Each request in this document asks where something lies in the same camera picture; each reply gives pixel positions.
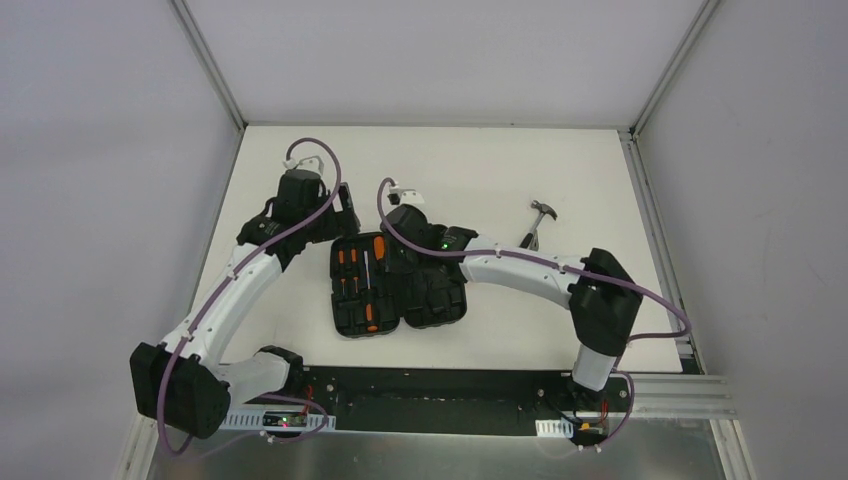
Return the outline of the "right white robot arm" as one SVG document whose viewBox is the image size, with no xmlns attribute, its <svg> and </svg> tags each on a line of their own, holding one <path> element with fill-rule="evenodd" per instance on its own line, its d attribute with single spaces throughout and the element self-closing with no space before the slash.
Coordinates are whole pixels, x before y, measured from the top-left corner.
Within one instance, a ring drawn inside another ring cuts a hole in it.
<svg viewBox="0 0 848 480">
<path fill-rule="evenodd" d="M 439 229 L 412 205 L 380 217 L 383 231 L 404 249 L 442 264 L 465 283 L 509 288 L 565 309 L 580 343 L 569 400 L 583 410 L 605 400 L 644 298 L 614 255 L 599 248 L 585 257 L 549 255 L 503 245 L 474 230 Z"/>
</svg>

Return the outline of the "small orange black screwdriver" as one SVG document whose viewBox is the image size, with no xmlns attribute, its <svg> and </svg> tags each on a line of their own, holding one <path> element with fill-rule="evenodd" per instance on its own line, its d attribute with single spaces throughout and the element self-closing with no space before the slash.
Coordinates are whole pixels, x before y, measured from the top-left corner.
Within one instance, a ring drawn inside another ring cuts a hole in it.
<svg viewBox="0 0 848 480">
<path fill-rule="evenodd" d="M 337 252 L 337 274 L 340 285 L 340 296 L 346 297 L 346 260 L 345 251 L 340 249 Z"/>
</svg>

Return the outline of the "black plastic tool case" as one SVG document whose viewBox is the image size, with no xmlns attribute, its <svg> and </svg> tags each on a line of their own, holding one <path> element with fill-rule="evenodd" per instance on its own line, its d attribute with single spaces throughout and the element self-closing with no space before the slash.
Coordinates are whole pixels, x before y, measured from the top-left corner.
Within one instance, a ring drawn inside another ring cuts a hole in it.
<svg viewBox="0 0 848 480">
<path fill-rule="evenodd" d="M 366 330 L 365 290 L 366 277 L 363 252 L 371 250 L 373 238 L 385 238 L 386 254 L 383 276 L 374 290 L 375 333 Z M 349 252 L 358 253 L 359 293 L 353 293 L 350 276 Z M 340 296 L 337 274 L 337 252 L 343 249 L 346 260 L 346 297 Z M 367 232 L 335 240 L 330 247 L 330 296 L 333 323 L 338 334 L 346 338 L 373 337 L 388 334 L 404 323 L 415 329 L 451 324 L 467 313 L 465 282 L 457 275 L 437 271 L 419 271 L 412 274 L 394 274 L 387 270 L 387 241 L 385 233 Z"/>
</svg>

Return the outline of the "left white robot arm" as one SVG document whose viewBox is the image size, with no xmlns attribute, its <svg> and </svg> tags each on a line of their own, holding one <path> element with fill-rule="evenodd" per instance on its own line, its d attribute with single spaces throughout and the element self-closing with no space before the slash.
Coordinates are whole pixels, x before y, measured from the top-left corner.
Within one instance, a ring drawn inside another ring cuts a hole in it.
<svg viewBox="0 0 848 480">
<path fill-rule="evenodd" d="M 207 439 L 228 412 L 270 394 L 281 404 L 305 390 L 303 358 L 268 345 L 225 364 L 223 354 L 263 292 L 307 245 L 359 230 L 349 187 L 332 192 L 320 176 L 289 170 L 259 215 L 248 220 L 217 286 L 156 345 L 140 343 L 129 364 L 138 412 L 198 439 Z"/>
</svg>

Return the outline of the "large orange black screwdriver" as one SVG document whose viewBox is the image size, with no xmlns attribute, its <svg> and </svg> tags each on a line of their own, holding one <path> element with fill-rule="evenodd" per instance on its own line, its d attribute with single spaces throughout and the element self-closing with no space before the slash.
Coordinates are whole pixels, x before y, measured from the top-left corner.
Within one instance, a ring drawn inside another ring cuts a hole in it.
<svg viewBox="0 0 848 480">
<path fill-rule="evenodd" d="M 383 276 L 383 267 L 386 254 L 385 238 L 376 235 L 373 238 L 371 250 L 368 253 L 368 286 L 375 287 L 377 281 Z"/>
</svg>

